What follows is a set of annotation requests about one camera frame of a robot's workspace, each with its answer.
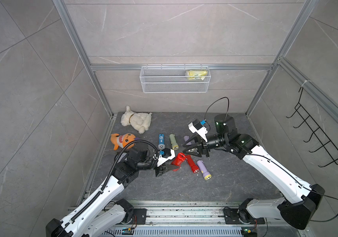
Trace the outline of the purple flashlight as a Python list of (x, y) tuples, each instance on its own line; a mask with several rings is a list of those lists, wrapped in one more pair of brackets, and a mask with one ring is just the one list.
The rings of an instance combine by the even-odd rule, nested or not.
[(209, 180), (212, 177), (202, 160), (197, 161), (197, 166), (199, 167), (199, 170), (201, 171), (204, 180)]
[(190, 137), (189, 136), (184, 136), (184, 141), (186, 142), (186, 146), (191, 146), (192, 142), (190, 141)]

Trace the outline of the blue flashlight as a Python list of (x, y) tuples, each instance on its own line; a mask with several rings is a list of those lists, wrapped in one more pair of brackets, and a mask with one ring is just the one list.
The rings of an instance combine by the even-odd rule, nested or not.
[(165, 148), (165, 136), (164, 134), (159, 134), (159, 144), (158, 144), (158, 148), (159, 150), (163, 150)]

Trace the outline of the red flashlight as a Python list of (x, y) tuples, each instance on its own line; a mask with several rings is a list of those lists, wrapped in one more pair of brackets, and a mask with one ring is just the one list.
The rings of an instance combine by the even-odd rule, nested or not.
[(187, 160), (187, 163), (190, 166), (192, 172), (193, 173), (198, 173), (199, 172), (199, 167), (196, 165), (196, 163), (194, 162), (194, 160), (192, 159), (192, 157), (190, 155), (186, 155), (186, 160)]
[(179, 153), (171, 163), (171, 165), (174, 166), (173, 171), (178, 171), (181, 168), (181, 164), (186, 160), (186, 155), (183, 153)]

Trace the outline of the green flashlight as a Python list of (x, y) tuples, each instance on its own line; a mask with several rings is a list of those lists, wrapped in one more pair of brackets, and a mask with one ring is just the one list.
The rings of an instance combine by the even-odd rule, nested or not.
[(172, 133), (169, 135), (169, 139), (170, 139), (170, 142), (171, 142), (171, 148), (176, 151), (179, 149), (179, 145), (176, 141), (176, 138), (175, 138), (175, 135)]

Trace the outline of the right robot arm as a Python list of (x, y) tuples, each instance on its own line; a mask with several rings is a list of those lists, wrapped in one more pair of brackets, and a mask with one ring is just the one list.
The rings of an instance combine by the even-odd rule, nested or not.
[(282, 193), (277, 199), (246, 199), (237, 211), (239, 220), (248, 224), (260, 218), (284, 220), (290, 226), (304, 230), (312, 221), (325, 190), (297, 177), (275, 158), (258, 141), (248, 134), (240, 134), (233, 117), (219, 114), (214, 118), (216, 134), (209, 135), (207, 121), (194, 120), (188, 125), (193, 134), (183, 144), (183, 153), (197, 157), (210, 156), (211, 150), (233, 154), (251, 165)]

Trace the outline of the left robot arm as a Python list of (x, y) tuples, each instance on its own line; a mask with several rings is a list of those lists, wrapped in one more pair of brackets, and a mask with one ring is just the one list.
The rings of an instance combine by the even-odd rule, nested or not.
[(46, 225), (48, 237), (98, 237), (116, 224), (136, 225), (134, 207), (125, 199), (114, 201), (140, 171), (154, 170), (160, 176), (176, 169), (171, 165), (173, 149), (158, 149), (146, 140), (127, 143), (117, 153), (110, 172), (102, 184), (76, 209), (62, 219)]

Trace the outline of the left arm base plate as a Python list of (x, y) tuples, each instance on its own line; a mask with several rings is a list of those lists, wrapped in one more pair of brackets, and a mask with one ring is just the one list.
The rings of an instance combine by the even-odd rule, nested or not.
[(135, 208), (133, 211), (128, 211), (121, 221), (123, 225), (145, 225), (147, 218), (146, 208)]

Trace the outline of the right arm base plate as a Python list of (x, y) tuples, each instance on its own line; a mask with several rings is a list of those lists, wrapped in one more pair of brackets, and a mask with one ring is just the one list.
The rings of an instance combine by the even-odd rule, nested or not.
[(225, 223), (228, 225), (246, 224), (246, 225), (263, 225), (266, 224), (264, 218), (253, 218), (250, 214), (244, 210), (240, 210), (237, 207), (224, 207), (223, 216)]

